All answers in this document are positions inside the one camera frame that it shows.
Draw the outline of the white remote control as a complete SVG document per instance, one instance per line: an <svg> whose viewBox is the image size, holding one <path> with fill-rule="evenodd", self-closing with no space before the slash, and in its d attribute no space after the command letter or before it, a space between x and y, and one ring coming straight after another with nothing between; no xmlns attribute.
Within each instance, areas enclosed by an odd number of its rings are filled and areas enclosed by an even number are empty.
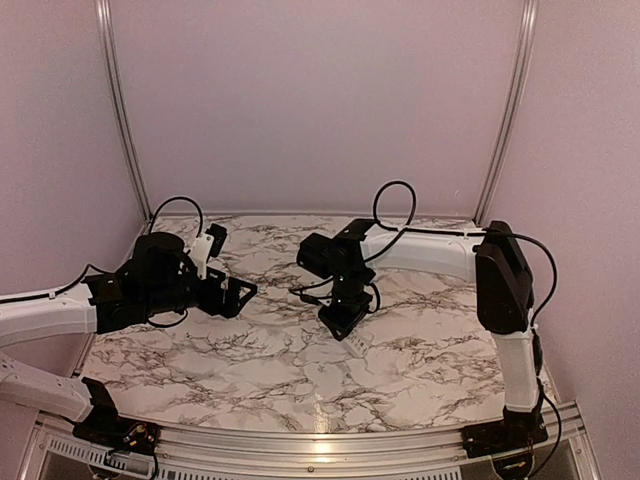
<svg viewBox="0 0 640 480"><path fill-rule="evenodd" d="M343 341L343 347L355 358L364 358L373 341L368 333L352 331Z"/></svg>

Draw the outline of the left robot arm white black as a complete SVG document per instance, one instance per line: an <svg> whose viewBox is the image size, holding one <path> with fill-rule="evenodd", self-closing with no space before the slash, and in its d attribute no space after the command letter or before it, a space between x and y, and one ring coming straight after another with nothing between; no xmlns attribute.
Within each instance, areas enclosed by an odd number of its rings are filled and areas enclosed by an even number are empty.
<svg viewBox="0 0 640 480"><path fill-rule="evenodd" d="M220 240L199 235L193 248L178 236L153 232L137 238L131 257L113 273L81 278L72 286L1 300L1 344L65 334L106 334L152 324L154 316L186 314L236 317L256 285L209 267ZM106 445L125 438L126 423L99 381L72 379L1 357L1 398L83 422Z"/></svg>

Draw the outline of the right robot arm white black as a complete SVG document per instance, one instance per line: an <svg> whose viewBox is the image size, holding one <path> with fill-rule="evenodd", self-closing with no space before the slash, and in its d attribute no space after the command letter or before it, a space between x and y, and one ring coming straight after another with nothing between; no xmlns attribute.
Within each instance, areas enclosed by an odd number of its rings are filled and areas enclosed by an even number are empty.
<svg viewBox="0 0 640 480"><path fill-rule="evenodd" d="M533 275L508 224L487 229L425 230L383 227L357 218L332 237L318 233L300 244L297 264L329 281L319 319L342 341L368 314L367 288L377 268L448 275L475 285L476 315L494 339L505 382L504 419L495 438L515 448L534 431L544 390L541 355L532 324Z"/></svg>

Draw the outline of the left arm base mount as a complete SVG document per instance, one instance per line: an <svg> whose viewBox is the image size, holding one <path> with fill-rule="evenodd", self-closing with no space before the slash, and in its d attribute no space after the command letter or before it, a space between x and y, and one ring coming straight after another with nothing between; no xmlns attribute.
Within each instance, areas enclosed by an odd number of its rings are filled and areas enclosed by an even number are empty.
<svg viewBox="0 0 640 480"><path fill-rule="evenodd" d="M152 455L160 427L154 422L119 415L91 414L73 427L73 435L114 451Z"/></svg>

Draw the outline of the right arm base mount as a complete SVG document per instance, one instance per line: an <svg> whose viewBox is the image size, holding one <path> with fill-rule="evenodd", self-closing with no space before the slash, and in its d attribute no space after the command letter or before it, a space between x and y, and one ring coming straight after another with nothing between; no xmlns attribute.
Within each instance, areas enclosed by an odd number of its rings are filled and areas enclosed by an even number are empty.
<svg viewBox="0 0 640 480"><path fill-rule="evenodd" d="M478 423L461 430L463 448L469 458L525 449L548 440L539 411L529 413L503 410L501 420Z"/></svg>

